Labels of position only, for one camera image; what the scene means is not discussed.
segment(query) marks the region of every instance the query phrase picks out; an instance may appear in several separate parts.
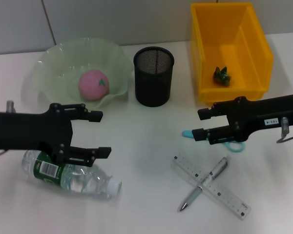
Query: green toy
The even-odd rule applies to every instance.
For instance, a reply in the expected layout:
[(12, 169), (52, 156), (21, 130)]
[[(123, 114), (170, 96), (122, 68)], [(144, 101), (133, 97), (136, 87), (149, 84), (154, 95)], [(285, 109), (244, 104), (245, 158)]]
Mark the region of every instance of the green toy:
[(231, 77), (227, 73), (227, 67), (224, 67), (221, 71), (219, 67), (216, 67), (213, 79), (218, 84), (229, 86)]

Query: pen tip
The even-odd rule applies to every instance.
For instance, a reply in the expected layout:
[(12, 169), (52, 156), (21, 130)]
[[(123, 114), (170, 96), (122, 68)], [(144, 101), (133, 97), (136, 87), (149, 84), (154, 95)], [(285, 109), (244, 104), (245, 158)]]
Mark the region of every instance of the pen tip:
[(180, 211), (183, 211), (186, 207), (188, 207), (188, 204), (187, 203), (183, 204), (183, 206), (180, 208)]

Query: black mesh pen holder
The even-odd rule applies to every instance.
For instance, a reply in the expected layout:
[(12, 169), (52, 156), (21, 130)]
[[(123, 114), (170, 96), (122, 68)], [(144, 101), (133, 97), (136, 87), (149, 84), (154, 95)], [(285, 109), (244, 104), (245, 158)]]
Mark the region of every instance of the black mesh pen holder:
[(136, 53), (133, 63), (137, 100), (149, 107), (165, 104), (170, 96), (175, 63), (171, 52), (161, 47), (146, 47)]

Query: white table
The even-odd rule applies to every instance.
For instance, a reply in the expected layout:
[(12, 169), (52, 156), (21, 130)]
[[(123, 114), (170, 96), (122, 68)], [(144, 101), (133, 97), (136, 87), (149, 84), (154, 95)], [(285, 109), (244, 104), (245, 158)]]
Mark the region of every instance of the white table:
[[(293, 94), (293, 34), (267, 37), (274, 68), (264, 98)], [(256, 132), (246, 141), (245, 151), (234, 154), (222, 144), (210, 146), (181, 137), (185, 129), (218, 127), (227, 120), (199, 120), (196, 112), (204, 105), (197, 104), (193, 95), (188, 43), (159, 46), (175, 57), (167, 104), (158, 108), (140, 105), (132, 79), (128, 97), (100, 109), (104, 112), (101, 123), (73, 123), (73, 146), (112, 147), (109, 158), (96, 163), (122, 179), (120, 197), (102, 202), (72, 197), (47, 184), (28, 184), (21, 173), (24, 151), (10, 151), (0, 157), (0, 234), (293, 234), (293, 140), (276, 144), (280, 129)], [(124, 49), (132, 59), (143, 47)], [(12, 99), (17, 112), (37, 112), (25, 105), (34, 100), (24, 80), (41, 55), (0, 55), (0, 111)], [(191, 190), (170, 167), (179, 153), (206, 170), (231, 154), (230, 166), (217, 180), (252, 207), (244, 221), (206, 195), (177, 212)]]

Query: plastic water bottle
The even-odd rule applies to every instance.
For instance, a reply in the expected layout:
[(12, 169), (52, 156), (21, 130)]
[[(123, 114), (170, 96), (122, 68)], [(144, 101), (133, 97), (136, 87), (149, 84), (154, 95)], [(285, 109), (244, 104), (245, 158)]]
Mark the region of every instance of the plastic water bottle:
[(22, 168), (31, 178), (44, 180), (65, 190), (101, 198), (117, 196), (122, 185), (120, 180), (107, 176), (96, 164), (92, 167), (54, 164), (50, 157), (41, 151), (26, 151)]

